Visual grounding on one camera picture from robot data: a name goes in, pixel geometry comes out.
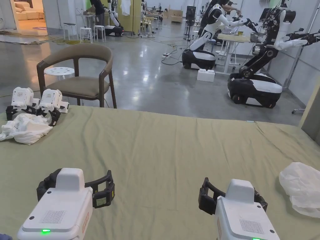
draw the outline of plastic bag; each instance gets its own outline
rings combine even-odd
[[[298,213],[320,218],[320,172],[303,163],[291,163],[279,174],[279,182]]]

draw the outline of doorway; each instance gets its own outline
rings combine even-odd
[[[15,0],[14,5],[17,29],[47,34],[42,0]]]

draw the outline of power strip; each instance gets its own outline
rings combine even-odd
[[[170,54],[170,53],[164,53],[164,54],[162,54],[162,59],[169,58],[169,57],[171,57],[171,54]]]

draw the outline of white box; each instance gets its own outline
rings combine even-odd
[[[198,81],[206,81],[206,82],[212,82],[214,81],[214,76],[215,76],[215,72],[213,70],[205,70],[205,69],[200,69],[198,71],[198,77],[197,80]]]

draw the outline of crumpled white towel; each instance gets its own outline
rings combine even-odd
[[[2,125],[0,141],[14,138],[17,142],[31,145],[52,129],[49,126],[49,120],[50,118],[29,113],[19,114],[13,121]]]

